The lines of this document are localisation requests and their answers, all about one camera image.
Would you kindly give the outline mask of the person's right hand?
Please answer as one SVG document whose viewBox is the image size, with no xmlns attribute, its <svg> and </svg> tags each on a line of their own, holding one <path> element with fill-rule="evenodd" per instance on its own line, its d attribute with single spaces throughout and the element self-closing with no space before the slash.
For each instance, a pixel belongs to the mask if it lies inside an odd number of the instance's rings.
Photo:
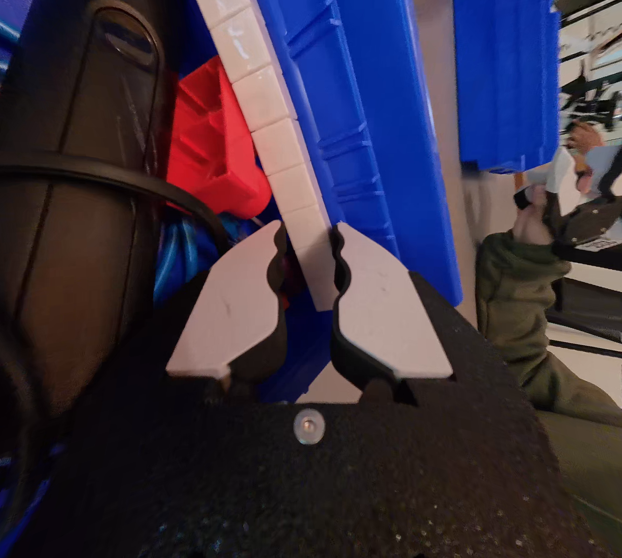
<svg viewBox="0 0 622 558">
<path fill-rule="evenodd" d="M 551 246 L 554 242 L 547 225 L 543 221 L 547 205 L 546 187 L 534 185 L 526 189 L 527 206 L 517 212 L 512 228 L 516 243 L 536 246 Z"/>
</svg>

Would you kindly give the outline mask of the white tile strip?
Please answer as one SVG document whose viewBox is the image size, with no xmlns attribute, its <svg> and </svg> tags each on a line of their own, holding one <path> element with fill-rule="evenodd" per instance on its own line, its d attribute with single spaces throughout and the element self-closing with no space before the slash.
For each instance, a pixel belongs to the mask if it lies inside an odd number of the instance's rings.
<svg viewBox="0 0 622 558">
<path fill-rule="evenodd" d="M 330 223 L 257 0 L 196 0 L 318 312 L 337 298 Z"/>
</svg>

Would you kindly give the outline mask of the blue plastic bin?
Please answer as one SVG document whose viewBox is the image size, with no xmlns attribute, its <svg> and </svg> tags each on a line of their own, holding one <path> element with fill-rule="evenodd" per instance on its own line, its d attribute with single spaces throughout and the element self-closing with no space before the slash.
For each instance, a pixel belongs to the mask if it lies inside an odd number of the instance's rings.
<svg viewBox="0 0 622 558">
<path fill-rule="evenodd" d="M 216 54 L 196 0 L 113 0 L 137 10 L 163 44 L 164 94 L 120 114 L 130 143 L 154 168 L 167 153 L 158 127 L 172 111 L 172 81 Z M 95 0 L 1 0 L 1 21 L 21 33 L 1 82 L 1 150 L 63 143 Z M 353 222 L 456 305 L 462 299 L 412 0 L 258 0 L 284 66 L 331 221 Z"/>
<path fill-rule="evenodd" d="M 460 160 L 514 174 L 559 145 L 556 0 L 453 0 Z"/>
</svg>

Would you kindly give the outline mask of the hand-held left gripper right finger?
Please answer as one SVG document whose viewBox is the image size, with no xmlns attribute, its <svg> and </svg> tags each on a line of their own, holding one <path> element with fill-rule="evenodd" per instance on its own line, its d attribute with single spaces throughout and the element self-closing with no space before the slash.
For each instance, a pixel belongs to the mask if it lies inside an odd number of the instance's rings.
<svg viewBox="0 0 622 558">
<path fill-rule="evenodd" d="M 416 398 L 415 385 L 455 371 L 399 259 L 345 222 L 331 231 L 335 286 L 330 353 L 361 398 Z"/>
</svg>

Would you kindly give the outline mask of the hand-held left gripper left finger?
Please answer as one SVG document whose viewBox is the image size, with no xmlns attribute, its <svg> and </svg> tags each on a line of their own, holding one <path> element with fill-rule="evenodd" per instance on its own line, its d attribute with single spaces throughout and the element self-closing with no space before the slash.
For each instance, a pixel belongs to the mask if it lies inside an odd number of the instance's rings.
<svg viewBox="0 0 622 558">
<path fill-rule="evenodd" d="M 169 376 L 262 383 L 283 366 L 286 248 L 285 226 L 274 220 L 214 264 L 167 363 Z"/>
</svg>

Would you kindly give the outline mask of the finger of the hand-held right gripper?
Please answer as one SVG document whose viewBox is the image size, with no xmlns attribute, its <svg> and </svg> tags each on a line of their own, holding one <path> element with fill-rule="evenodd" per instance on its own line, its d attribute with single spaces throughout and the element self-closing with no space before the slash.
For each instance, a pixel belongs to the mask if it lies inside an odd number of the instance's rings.
<svg viewBox="0 0 622 558">
<path fill-rule="evenodd" d="M 550 162 L 528 170 L 525 181 L 528 186 L 543 186 L 546 192 L 558 194 L 567 176 L 574 185 L 574 167 L 575 161 L 568 150 L 556 150 Z"/>
<path fill-rule="evenodd" d="M 585 155 L 585 175 L 582 177 L 582 194 L 585 197 L 597 197 L 600 181 L 609 171 L 613 162 L 613 146 L 604 145 L 592 148 Z"/>
</svg>

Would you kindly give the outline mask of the red plastic piece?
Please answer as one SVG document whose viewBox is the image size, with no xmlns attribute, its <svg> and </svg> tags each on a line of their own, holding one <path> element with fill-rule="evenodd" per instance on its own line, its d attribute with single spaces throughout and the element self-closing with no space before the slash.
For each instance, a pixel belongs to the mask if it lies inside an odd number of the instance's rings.
<svg viewBox="0 0 622 558">
<path fill-rule="evenodd" d="M 166 179 L 216 214 L 251 219 L 269 204 L 268 178 L 219 56 L 177 85 Z"/>
</svg>

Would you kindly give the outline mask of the person's right forearm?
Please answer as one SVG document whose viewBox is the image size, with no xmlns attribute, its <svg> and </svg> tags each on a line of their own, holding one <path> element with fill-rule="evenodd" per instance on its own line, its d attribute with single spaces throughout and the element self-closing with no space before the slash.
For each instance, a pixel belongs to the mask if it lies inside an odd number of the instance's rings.
<svg viewBox="0 0 622 558">
<path fill-rule="evenodd" d="M 571 269 L 549 245 L 519 243 L 509 232 L 487 236 L 476 266 L 478 329 L 500 352 L 540 411 L 621 428 L 621 408 L 548 351 L 546 312 L 553 284 Z"/>
</svg>

